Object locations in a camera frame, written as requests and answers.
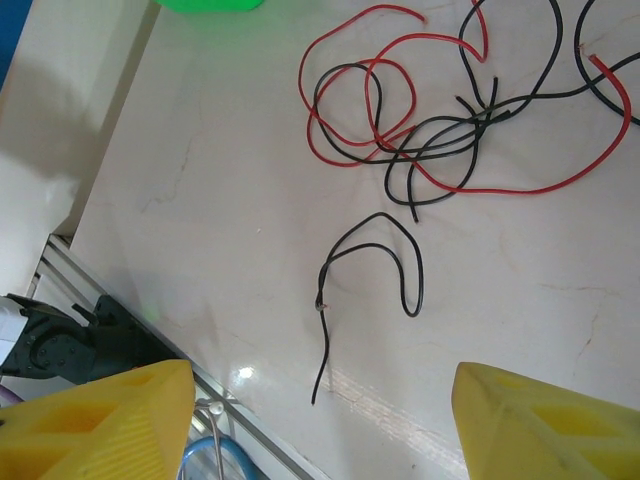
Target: marble table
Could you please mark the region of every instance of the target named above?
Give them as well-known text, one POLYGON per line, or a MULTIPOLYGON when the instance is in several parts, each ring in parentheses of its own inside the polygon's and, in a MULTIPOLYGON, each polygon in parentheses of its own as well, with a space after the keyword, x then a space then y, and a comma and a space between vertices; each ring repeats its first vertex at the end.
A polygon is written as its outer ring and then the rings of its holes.
MULTIPOLYGON (((245 14, 163 10, 72 250, 330 478, 467 478, 450 407, 461 361, 640 408, 638 128, 569 188, 535 198, 459 195, 420 209, 415 225, 386 199, 384 167, 329 167, 305 142, 296 90, 304 48, 372 4, 267 0, 245 14), (424 309, 404 316, 397 272, 380 252, 332 267, 331 359, 312 407, 323 350, 318 270, 348 228, 380 210, 420 244, 424 309)), ((404 4, 429 16, 430 31, 453 35, 469 9, 466 0, 404 4)), ((545 92, 582 84, 571 50, 582 5, 562 2, 565 42, 545 92)), ((489 91, 498 75, 501 98, 527 93, 553 44, 549 4, 489 0, 484 12, 492 52, 475 68, 481 88, 489 91)), ((639 13, 633 0, 598 2, 585 24, 587 51, 609 64, 634 53, 639 13)), ((310 58, 307 91, 329 67, 375 55, 420 28, 402 15, 364 20, 310 58)), ((477 25, 468 39, 480 44, 477 25)), ((416 42, 391 56, 416 79, 419 118, 462 114, 454 95, 473 98, 456 47, 416 42)), ((639 73, 638 65, 619 72, 636 106, 639 73)), ((406 92, 388 95, 393 117, 406 108, 406 92)), ((357 79, 345 78, 323 108, 354 135, 366 133, 357 79)), ((599 155, 620 123, 591 93, 535 102, 487 133, 470 185, 561 180, 599 155)), ((468 161, 433 172, 453 182, 468 161)), ((420 195, 434 192, 416 184, 420 195)), ((363 239, 402 254, 415 292, 406 240, 382 222, 354 241, 363 239)))

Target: crack in marble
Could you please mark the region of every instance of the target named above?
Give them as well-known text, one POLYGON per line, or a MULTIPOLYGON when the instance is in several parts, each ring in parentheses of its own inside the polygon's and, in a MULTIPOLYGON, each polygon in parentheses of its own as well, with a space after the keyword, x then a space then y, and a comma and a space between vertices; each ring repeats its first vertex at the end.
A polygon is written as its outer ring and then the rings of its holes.
MULTIPOLYGON (((559 65, 565 65, 567 63, 569 63, 567 60, 559 60, 555 63, 555 65, 559 66, 559 65)), ((523 83, 525 80, 529 79, 530 77, 535 76, 536 74, 541 74, 543 69, 544 69, 544 64, 540 64, 536 68, 532 69, 530 72, 527 72, 524 75, 522 75, 520 78, 518 78, 509 89, 509 92, 506 95, 507 98, 515 96, 521 83, 523 83)))
POLYGON ((602 292, 605 297, 620 297, 620 292, 616 290, 611 290, 605 287, 592 287, 592 286, 581 286, 575 287, 572 285, 555 285, 553 283, 538 283, 539 287, 546 288, 549 290, 557 290, 560 292, 602 292))
POLYGON ((602 299, 598 303, 598 308, 596 308, 596 313, 591 319, 591 331, 589 332, 589 338, 587 338, 587 341, 584 343, 584 345, 578 352, 578 356, 576 357, 576 360, 573 364, 572 378, 576 378, 576 372, 578 371, 578 364, 580 363, 580 359, 582 358, 582 355, 584 355, 584 352, 587 351, 587 348, 589 347, 589 345, 591 345, 591 342, 593 341, 593 336, 596 333, 596 323, 600 319, 600 310, 602 309, 602 305, 604 304, 604 301, 607 299, 607 297, 608 295, 606 293, 602 296, 602 299))
POLYGON ((180 168, 178 169, 178 171, 176 172, 176 175, 174 176, 173 184, 171 188, 168 191, 165 191, 164 193, 162 193, 161 195, 156 195, 155 197, 149 199, 146 205, 142 207, 141 213, 145 213, 153 203, 155 203, 156 205, 162 205, 163 203, 168 203, 175 200, 175 198, 178 196, 178 186, 182 181, 184 171, 187 169, 187 166, 189 165, 189 160, 191 159, 191 146, 193 145, 193 141, 197 135, 198 134, 195 134, 189 139, 187 150, 180 164, 180 168))
POLYGON ((590 42, 584 42, 580 44, 581 48, 587 48, 590 47, 591 45, 593 45, 594 43, 599 42, 600 40, 602 40, 603 38, 605 38, 607 35, 609 35, 610 33, 616 31, 619 27, 622 26, 622 24, 627 23, 635 18, 640 18, 640 13, 636 13, 634 15, 630 15, 628 17, 623 18, 622 20, 620 20, 618 23, 616 23, 613 27, 611 27, 609 30, 607 30, 606 32, 604 32, 601 35, 598 35, 596 38, 594 38, 593 40, 591 40, 590 42))
POLYGON ((502 258, 504 258, 504 261, 507 262, 507 265, 514 273, 520 273, 518 264, 509 253, 509 240, 507 239, 507 231, 504 228, 500 230, 500 238, 498 239, 498 242, 500 245, 500 253, 502 254, 502 258))
POLYGON ((454 5, 455 5, 455 2, 452 0, 450 2, 443 3, 441 5, 434 5, 433 7, 427 7, 427 8, 424 9, 424 11, 425 12, 433 12, 434 10, 439 10, 441 8, 446 8, 446 7, 453 7, 454 5))

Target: black mechanical part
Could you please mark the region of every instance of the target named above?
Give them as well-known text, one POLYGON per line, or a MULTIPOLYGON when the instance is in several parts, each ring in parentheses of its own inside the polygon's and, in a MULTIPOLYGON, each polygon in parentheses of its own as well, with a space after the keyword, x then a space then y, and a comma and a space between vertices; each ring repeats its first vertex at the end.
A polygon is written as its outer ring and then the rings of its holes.
POLYGON ((89 325, 82 326, 57 308, 7 295, 22 308, 27 324, 0 367, 0 375, 46 379, 60 376, 75 384, 178 358, 109 295, 93 313, 74 305, 89 325))

